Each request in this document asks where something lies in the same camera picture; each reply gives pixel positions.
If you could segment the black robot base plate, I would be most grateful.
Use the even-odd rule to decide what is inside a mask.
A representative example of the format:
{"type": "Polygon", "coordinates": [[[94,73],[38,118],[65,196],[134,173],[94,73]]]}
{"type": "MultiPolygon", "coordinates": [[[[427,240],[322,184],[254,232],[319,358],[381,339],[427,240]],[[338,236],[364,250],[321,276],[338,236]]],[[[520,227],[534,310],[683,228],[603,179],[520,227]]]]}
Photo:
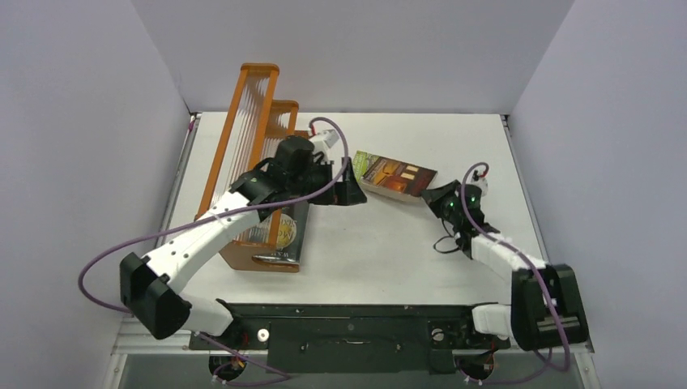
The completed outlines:
{"type": "Polygon", "coordinates": [[[475,365],[511,338],[481,334],[474,306],[254,305],[219,300],[233,321],[220,336],[191,331],[190,347],[234,357],[265,351],[274,373],[451,374],[475,365]]]}

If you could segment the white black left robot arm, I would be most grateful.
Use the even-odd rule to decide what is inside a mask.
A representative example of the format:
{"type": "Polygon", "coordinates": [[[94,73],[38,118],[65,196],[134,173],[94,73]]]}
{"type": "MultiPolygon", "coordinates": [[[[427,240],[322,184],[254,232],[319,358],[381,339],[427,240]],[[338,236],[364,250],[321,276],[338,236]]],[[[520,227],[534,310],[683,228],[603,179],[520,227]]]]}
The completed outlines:
{"type": "Polygon", "coordinates": [[[333,171],[330,149],[342,138],[325,130],[309,139],[288,136],[275,155],[258,162],[189,228],[143,257],[128,254],[119,264],[125,307],[157,340],[180,330],[202,331],[221,348],[241,340],[241,325],[217,299],[183,297],[200,268],[236,237],[293,203],[352,206],[367,198],[350,159],[333,171]]]}

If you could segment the brown cover paperback book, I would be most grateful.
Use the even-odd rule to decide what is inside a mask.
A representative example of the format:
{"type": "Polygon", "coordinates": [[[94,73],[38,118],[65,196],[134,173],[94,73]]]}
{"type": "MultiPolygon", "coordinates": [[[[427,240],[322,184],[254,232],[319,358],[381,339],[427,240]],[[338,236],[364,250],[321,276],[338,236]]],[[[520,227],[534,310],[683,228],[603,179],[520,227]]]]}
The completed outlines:
{"type": "Polygon", "coordinates": [[[427,190],[437,170],[379,156],[367,173],[357,179],[363,190],[405,203],[419,203],[421,191],[427,190]]]}

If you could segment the orange wooden file rack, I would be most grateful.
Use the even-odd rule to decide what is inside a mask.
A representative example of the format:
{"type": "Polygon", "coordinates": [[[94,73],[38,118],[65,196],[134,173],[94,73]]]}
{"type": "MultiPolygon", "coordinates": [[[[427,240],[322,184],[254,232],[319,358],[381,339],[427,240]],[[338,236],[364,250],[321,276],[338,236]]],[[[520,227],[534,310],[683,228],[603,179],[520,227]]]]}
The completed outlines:
{"type": "MultiPolygon", "coordinates": [[[[198,220],[231,183],[259,161],[273,156],[278,143],[289,135],[304,137],[296,130],[299,104],[276,100],[279,67],[273,63],[241,65],[231,104],[195,218],[198,220]]],[[[284,210],[228,243],[220,256],[238,271],[297,273],[298,262],[288,261],[278,251],[278,232],[286,220],[284,210]]]]}

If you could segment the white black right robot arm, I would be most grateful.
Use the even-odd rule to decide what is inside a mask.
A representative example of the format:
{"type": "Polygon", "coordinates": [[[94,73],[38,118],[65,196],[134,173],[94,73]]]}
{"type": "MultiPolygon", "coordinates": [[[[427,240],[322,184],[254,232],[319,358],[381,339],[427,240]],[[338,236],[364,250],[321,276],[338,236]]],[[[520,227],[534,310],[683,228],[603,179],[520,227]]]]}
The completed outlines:
{"type": "Polygon", "coordinates": [[[573,269],[526,254],[489,224],[482,189],[452,181],[420,195],[451,227],[450,237],[469,259],[482,263],[510,288],[510,302],[482,303],[457,324],[458,338],[477,346],[489,335],[511,338],[523,350],[581,344],[589,329],[573,269]]]}

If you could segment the dark Moon and Sixpence book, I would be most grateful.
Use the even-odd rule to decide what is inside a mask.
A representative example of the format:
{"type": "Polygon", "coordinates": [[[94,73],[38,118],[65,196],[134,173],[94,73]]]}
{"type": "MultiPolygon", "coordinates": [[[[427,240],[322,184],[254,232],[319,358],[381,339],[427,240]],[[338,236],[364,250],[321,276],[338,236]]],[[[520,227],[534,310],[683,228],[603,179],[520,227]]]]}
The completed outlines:
{"type": "Polygon", "coordinates": [[[309,215],[308,203],[297,203],[285,207],[279,214],[279,225],[272,227],[275,212],[268,220],[250,230],[249,241],[268,243],[269,233],[276,230],[275,249],[253,256],[253,261],[264,266],[293,267],[298,271],[301,265],[301,252],[305,240],[305,230],[309,215]]]}

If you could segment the green cover paperback book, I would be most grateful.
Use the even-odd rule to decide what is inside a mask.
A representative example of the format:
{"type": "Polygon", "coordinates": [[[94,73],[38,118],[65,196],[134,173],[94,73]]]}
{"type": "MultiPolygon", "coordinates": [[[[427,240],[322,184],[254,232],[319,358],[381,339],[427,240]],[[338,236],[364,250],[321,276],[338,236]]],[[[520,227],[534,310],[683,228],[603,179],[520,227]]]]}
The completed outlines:
{"type": "Polygon", "coordinates": [[[357,151],[351,163],[355,178],[362,178],[378,158],[379,156],[373,153],[357,151]]]}

